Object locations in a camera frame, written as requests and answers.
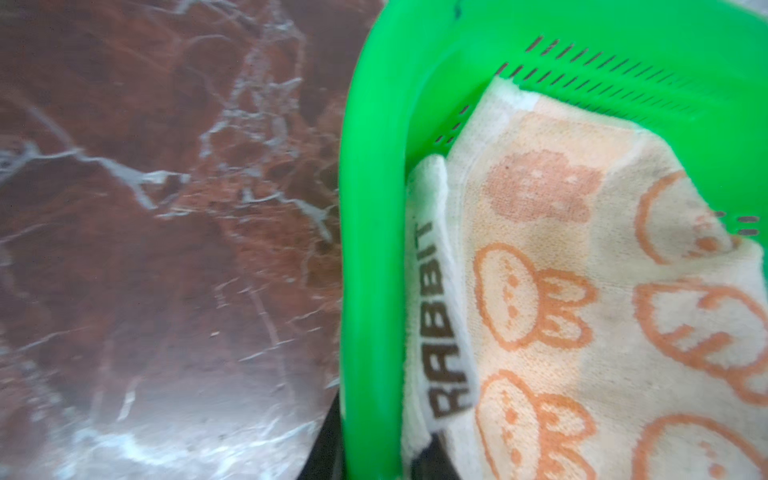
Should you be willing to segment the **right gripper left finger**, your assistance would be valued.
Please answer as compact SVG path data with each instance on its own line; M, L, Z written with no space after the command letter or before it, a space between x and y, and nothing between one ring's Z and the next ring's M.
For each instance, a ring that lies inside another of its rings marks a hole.
M344 480L345 478L340 394L336 393L297 480Z

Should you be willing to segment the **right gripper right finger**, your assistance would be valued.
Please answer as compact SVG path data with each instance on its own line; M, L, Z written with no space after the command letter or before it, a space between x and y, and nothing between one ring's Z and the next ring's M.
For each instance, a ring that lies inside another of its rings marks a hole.
M432 440L411 463L412 480L459 480L451 459L440 440Z

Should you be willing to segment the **orange rabbit towel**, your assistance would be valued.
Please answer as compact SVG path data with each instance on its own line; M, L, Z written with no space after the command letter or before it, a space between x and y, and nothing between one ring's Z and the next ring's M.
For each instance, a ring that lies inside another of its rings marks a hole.
M764 251L661 138L495 79L406 224L407 478L766 477Z

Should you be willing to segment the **green plastic basket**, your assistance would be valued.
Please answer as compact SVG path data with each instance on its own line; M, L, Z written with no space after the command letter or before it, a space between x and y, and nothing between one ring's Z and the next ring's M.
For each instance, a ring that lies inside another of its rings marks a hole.
M726 229L767 241L767 19L729 1L391 1L340 150L346 475L399 479L404 184L494 76L667 140Z

